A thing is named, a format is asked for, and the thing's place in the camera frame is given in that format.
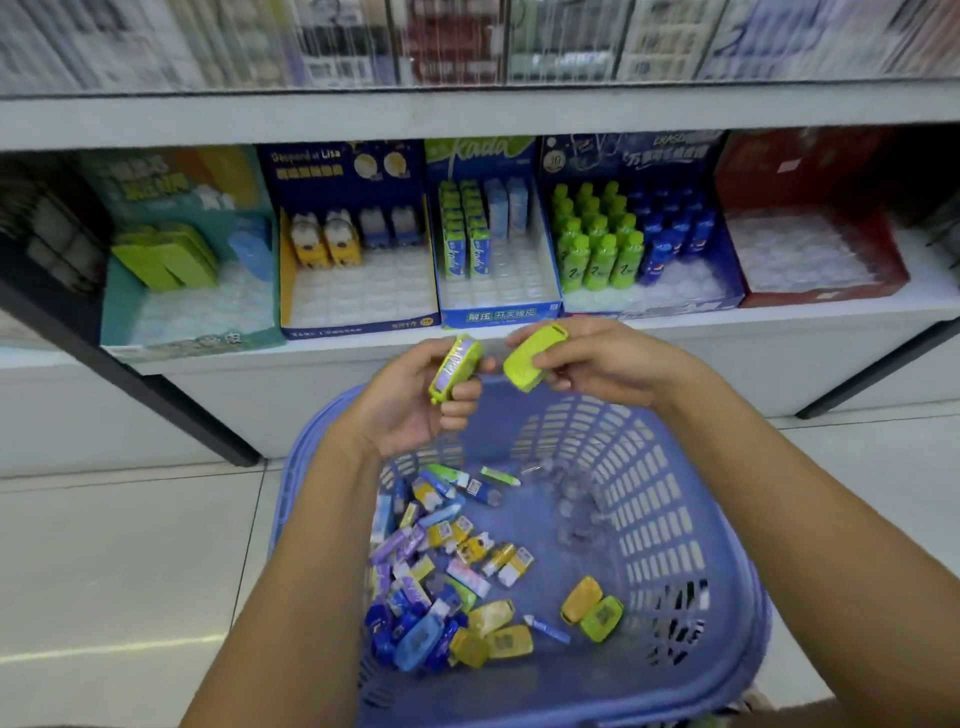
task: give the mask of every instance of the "purple eraser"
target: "purple eraser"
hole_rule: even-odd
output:
[[[390,536],[387,537],[387,540],[384,541],[380,546],[373,550],[373,553],[370,555],[368,560],[371,564],[379,564],[387,560],[387,557],[390,556],[399,546],[410,537],[410,528],[398,528]]]
[[[405,542],[396,550],[396,560],[406,561],[417,551],[417,546],[420,545],[420,542],[426,538],[426,530],[421,525],[415,525],[414,529],[410,532],[410,536]]]
[[[373,601],[387,598],[392,581],[390,564],[377,564],[373,567]]]

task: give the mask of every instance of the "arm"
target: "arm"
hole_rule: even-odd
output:
[[[380,470],[467,426],[479,379],[430,404],[426,388],[452,338],[390,362],[327,431],[290,520],[181,728],[353,724],[364,575]],[[492,360],[483,369],[492,369]]]
[[[564,325],[534,363],[557,389],[653,407],[852,724],[960,724],[960,581],[699,359],[617,322]]]

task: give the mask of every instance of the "white floor tile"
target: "white floor tile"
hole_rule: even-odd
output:
[[[960,417],[805,427],[783,434],[960,574]],[[757,683],[780,706],[830,695],[779,616]]]
[[[253,529],[250,534],[250,544],[247,546],[247,561],[244,563],[243,579],[240,582],[240,594],[237,596],[236,610],[233,620],[236,621],[247,603],[247,597],[260,577],[263,567],[267,564],[267,551],[270,548],[270,537],[274,531],[274,512],[276,499],[280,493],[279,470],[268,470],[263,477],[260,488],[260,498],[256,503],[256,516],[253,517]]]
[[[175,725],[229,629],[261,478],[0,495],[0,726]]]
[[[263,473],[265,465],[265,463],[260,463],[252,468],[238,468],[235,465],[230,465],[230,463],[221,462],[206,465],[173,465],[165,468],[136,468],[121,471],[21,475],[0,478],[0,493],[34,491],[46,488],[76,488],[84,485],[107,485],[109,483],[136,483],[141,480],[171,480],[181,477]]]

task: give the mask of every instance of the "blue plastic basket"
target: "blue plastic basket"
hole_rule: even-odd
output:
[[[418,677],[360,666],[358,724],[386,728],[615,728],[676,720],[735,700],[753,681],[770,637],[770,601],[756,571],[679,445],[652,412],[538,387],[520,394],[485,380],[468,428],[389,463],[381,487],[442,462],[510,467],[544,456],[586,466],[603,486],[613,533],[584,554],[558,548],[556,508],[540,489],[504,488],[500,508],[471,507],[478,530],[537,558],[511,590],[518,614],[561,624],[566,594],[587,573],[626,607],[602,644],[570,647],[535,635],[533,655]],[[345,392],[304,429],[283,470],[271,550],[324,432],[353,401]]]

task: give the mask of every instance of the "product packaging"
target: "product packaging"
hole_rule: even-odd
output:
[[[212,87],[254,90],[304,85],[287,0],[166,2]]]
[[[616,79],[692,79],[725,5],[726,0],[636,0]]]
[[[438,324],[422,142],[270,144],[258,151],[282,210],[281,321],[288,338]],[[389,247],[381,247],[381,234],[375,242],[368,237],[365,223],[372,217],[386,225],[380,231],[387,232]],[[339,246],[346,246],[342,250],[352,253],[341,262],[352,267],[301,265],[304,239],[295,233],[304,220],[313,221],[316,235],[307,236],[309,245],[327,246],[335,260]],[[358,240],[362,250],[353,248]]]
[[[116,223],[118,250],[141,236],[164,243],[132,246],[146,256],[146,268],[110,258],[104,349],[136,363],[283,344],[276,220],[252,147],[99,150],[79,159]],[[268,236],[260,244],[273,261],[270,280],[258,278],[231,245],[238,233],[251,244],[255,230]],[[167,254],[172,261],[158,260]],[[134,272],[162,274],[164,265],[183,278],[163,292]]]
[[[305,85],[357,88],[396,85],[386,0],[336,4],[288,0]]]
[[[622,196],[629,210],[614,210],[614,228],[609,219],[604,219],[606,215],[593,216],[594,228],[605,228],[591,228],[595,235],[590,240],[589,268],[596,263],[598,272],[584,277],[582,267],[567,265],[575,261],[564,259],[564,316],[634,319],[735,308],[739,304],[743,298],[740,270],[710,176],[723,139],[723,132],[712,130],[543,138],[539,179],[542,197],[551,197],[558,184],[565,184],[575,204],[579,202],[576,212],[583,217],[601,203],[595,193],[613,181],[617,182],[616,191],[608,196],[608,209],[616,197]],[[687,214],[695,215],[690,218],[695,220],[709,217],[709,242],[705,247],[692,244],[694,226],[686,222]],[[629,271],[636,266],[629,255],[624,255],[620,268],[605,275],[612,246],[604,235],[615,232],[620,243],[615,265],[621,254],[631,253],[626,248],[630,223],[644,238],[637,282],[633,284],[620,277],[621,269]],[[681,233],[684,225],[687,232]],[[560,246],[561,255],[573,253],[586,259],[583,241],[578,245],[575,249]],[[576,278],[573,269],[578,269]]]
[[[926,3],[909,0],[730,0],[697,78],[870,79],[913,33]]]
[[[125,93],[206,88],[185,49],[173,63],[158,41],[153,22],[168,34],[177,31],[156,2],[101,0],[91,7],[82,0],[30,0],[21,7],[84,88]]]
[[[544,205],[531,176],[537,138],[427,139],[424,145],[432,213],[430,224],[435,240],[440,241],[444,228],[449,231],[454,224],[449,207],[444,213],[442,200],[442,195],[452,201],[453,195],[459,194],[453,192],[451,184],[459,188],[461,181],[476,181],[479,190],[486,180],[498,179],[506,189],[510,178],[521,178],[529,204],[525,234],[489,241],[489,272],[486,275],[476,275],[472,271],[450,275],[445,270],[444,251],[438,251],[437,287],[444,326],[470,328],[555,318],[560,310],[560,281],[546,236]],[[466,194],[469,201],[472,193]],[[515,194],[514,199],[519,200],[520,196]]]
[[[0,93],[32,96],[81,90],[51,41],[17,3],[0,4]]]
[[[612,78],[626,0],[511,0],[509,84],[597,84]]]
[[[401,85],[495,85],[507,0],[391,0]]]
[[[883,127],[740,132],[717,194],[747,289],[742,306],[889,296],[909,281],[890,225],[864,189]]]

